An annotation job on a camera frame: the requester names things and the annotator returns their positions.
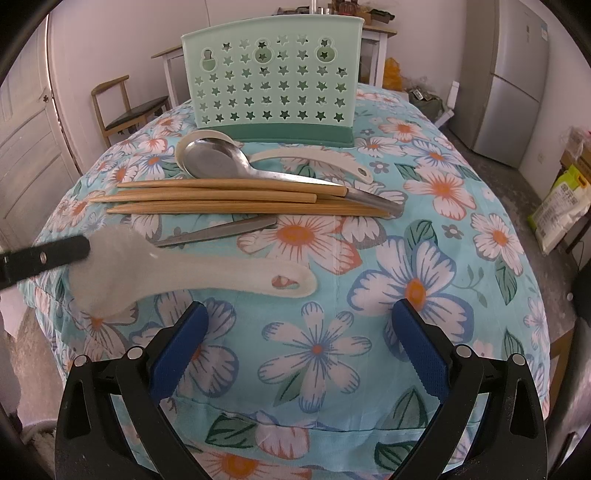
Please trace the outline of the white plastic rice paddle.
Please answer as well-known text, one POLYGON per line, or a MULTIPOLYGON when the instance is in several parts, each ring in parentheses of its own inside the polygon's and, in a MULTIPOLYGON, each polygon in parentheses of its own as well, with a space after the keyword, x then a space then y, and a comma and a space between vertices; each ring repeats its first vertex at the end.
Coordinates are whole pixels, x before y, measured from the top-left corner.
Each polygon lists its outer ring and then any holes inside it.
POLYGON ((124 225, 100 229, 88 241, 88 257, 69 267, 68 280, 77 307, 93 317, 107 318, 143 298, 183 289, 281 298, 305 298, 318 289, 315 274, 301 264, 169 251, 124 225))

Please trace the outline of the wooden chopstick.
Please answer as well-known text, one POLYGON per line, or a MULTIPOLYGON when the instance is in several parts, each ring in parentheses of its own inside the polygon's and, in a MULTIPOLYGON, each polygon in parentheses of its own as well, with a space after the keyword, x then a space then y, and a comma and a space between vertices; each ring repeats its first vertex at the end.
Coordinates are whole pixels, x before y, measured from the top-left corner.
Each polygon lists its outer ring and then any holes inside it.
POLYGON ((124 203, 106 209, 107 214, 278 214, 379 217, 391 216, 385 210, 358 203, 322 200, 317 203, 246 201, 150 201, 124 203))
POLYGON ((269 190, 313 193, 345 198, 349 190, 344 185, 314 184, 260 179, 168 179, 122 182, 118 188, 202 188, 220 190, 269 190))
POLYGON ((266 190, 208 190, 208 189, 137 189, 90 199, 91 203, 125 203, 144 201, 252 201, 312 204, 314 193, 266 190))

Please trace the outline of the steel ladle spoon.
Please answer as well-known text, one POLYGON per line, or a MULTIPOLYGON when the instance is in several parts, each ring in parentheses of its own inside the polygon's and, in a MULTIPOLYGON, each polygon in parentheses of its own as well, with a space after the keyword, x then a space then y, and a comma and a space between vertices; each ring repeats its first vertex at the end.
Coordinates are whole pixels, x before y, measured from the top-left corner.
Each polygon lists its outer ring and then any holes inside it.
POLYGON ((395 218, 401 217, 404 212, 402 204, 353 187, 253 168, 242 150, 221 139, 196 139, 186 144, 179 143, 176 147, 176 159, 181 161, 185 171, 194 178, 266 180, 299 187, 322 186, 322 193, 381 209, 395 218))

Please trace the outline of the wooden chopstick bottom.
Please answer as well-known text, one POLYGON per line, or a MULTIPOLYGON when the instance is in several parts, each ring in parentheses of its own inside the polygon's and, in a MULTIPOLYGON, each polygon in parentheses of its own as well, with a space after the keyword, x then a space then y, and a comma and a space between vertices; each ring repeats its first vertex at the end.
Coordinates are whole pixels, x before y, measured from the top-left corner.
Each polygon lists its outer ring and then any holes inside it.
POLYGON ((150 201, 124 203, 106 209, 107 214, 278 214, 379 217, 391 216, 385 210, 358 203, 322 200, 317 203, 246 201, 150 201))

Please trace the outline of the wooden chopstick top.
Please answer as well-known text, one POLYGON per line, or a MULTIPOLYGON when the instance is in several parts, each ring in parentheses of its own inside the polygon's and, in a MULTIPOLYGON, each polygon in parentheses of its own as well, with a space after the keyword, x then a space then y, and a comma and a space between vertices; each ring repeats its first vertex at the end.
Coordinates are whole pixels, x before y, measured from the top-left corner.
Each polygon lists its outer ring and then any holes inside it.
POLYGON ((122 182, 118 188, 202 188, 220 190, 269 190, 313 193, 345 198, 349 190, 344 185, 314 184, 260 179, 168 179, 122 182))

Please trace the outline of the white wooden door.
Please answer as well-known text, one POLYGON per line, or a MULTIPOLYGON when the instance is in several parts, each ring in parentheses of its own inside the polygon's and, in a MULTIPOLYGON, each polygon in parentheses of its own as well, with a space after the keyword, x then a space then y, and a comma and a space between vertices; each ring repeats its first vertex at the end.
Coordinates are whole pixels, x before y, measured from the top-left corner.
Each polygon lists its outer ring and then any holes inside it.
POLYGON ((1 85, 1 248, 34 241, 80 176, 55 107, 48 21, 31 35, 1 85))

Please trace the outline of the wooden chair black seat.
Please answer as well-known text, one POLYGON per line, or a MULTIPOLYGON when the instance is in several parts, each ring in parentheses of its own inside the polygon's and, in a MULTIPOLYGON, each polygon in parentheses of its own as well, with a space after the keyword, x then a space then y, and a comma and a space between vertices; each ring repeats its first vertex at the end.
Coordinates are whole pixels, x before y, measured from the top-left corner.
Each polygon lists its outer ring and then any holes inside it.
POLYGON ((124 130, 136 130, 142 125, 145 125, 148 122, 148 118, 150 116, 161 115, 171 106, 169 97, 162 96, 132 107, 126 88, 126 82, 128 79, 129 76, 124 75, 106 82, 102 82, 95 86, 90 92, 95 117, 102 135, 102 139, 107 148, 111 147, 110 137, 112 135, 121 134, 124 130), (106 124, 100 110, 99 96, 115 87, 119 88, 124 111, 118 117, 106 124))

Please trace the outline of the white rice bag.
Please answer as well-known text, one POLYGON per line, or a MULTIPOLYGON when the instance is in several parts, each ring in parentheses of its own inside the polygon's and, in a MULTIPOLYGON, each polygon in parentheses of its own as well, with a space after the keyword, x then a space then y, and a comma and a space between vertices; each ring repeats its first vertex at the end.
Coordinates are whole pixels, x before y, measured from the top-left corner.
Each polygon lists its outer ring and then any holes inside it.
POLYGON ((542 253, 548 255, 589 208, 590 183, 575 165, 571 165, 528 217, 542 253))

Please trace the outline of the floral blue tablecloth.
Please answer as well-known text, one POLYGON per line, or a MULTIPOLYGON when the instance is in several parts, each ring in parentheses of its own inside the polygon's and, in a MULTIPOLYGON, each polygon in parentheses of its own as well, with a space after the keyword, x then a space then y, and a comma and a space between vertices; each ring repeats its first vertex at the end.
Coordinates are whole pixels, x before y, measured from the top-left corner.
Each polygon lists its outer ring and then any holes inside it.
POLYGON ((65 270, 23 283, 59 373, 74 359, 147 344, 192 302, 211 323, 163 410, 215 479, 383 479, 435 413, 390 327, 409 300, 478 355, 518 353, 549 402, 549 333, 534 272, 501 201, 458 150, 400 95, 356 91, 355 145, 367 191, 397 218, 284 215, 263 231, 186 246, 193 255, 303 265, 305 299, 223 290, 145 298, 110 318, 80 310, 65 270))

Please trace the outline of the green plastic utensil holder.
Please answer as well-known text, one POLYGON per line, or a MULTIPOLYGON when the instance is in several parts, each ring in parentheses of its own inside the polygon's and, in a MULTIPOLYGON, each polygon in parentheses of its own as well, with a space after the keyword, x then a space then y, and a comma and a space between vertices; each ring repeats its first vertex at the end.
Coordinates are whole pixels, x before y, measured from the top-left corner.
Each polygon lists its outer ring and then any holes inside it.
POLYGON ((195 124, 257 143, 353 147, 363 20, 279 15, 181 38, 195 124))

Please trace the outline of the grey refrigerator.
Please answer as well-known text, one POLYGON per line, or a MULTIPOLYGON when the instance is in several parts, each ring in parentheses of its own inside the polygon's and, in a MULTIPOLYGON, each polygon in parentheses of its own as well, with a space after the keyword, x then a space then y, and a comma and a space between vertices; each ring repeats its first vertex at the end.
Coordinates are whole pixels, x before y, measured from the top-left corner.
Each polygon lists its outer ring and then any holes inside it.
POLYGON ((517 168, 537 122, 549 63, 547 23, 520 1, 469 1, 450 130, 475 153, 517 168))

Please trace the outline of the yellow plastic bag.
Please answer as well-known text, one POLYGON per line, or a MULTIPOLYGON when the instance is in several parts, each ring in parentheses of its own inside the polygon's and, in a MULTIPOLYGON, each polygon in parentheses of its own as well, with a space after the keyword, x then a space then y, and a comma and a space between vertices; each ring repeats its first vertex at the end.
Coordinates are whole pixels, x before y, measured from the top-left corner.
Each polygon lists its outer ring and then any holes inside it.
POLYGON ((389 57, 385 61, 383 87, 387 90, 403 91, 403 77, 397 60, 389 57))

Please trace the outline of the white frame wooden table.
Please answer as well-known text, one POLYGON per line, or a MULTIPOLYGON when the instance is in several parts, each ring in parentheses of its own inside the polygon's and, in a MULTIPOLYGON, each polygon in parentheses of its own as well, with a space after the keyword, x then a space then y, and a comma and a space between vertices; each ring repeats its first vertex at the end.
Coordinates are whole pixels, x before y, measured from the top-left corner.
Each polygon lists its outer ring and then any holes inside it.
MULTIPOLYGON (((397 31, 386 27, 365 25, 363 26, 362 40, 372 45, 372 61, 370 61, 370 85, 377 88, 383 87, 384 73, 387 60, 388 41, 397 35, 397 31)), ((170 105, 175 108, 178 104, 176 85, 172 76, 171 62, 183 56, 182 46, 178 45, 160 51, 151 56, 151 59, 159 59, 163 66, 165 84, 170 105)))

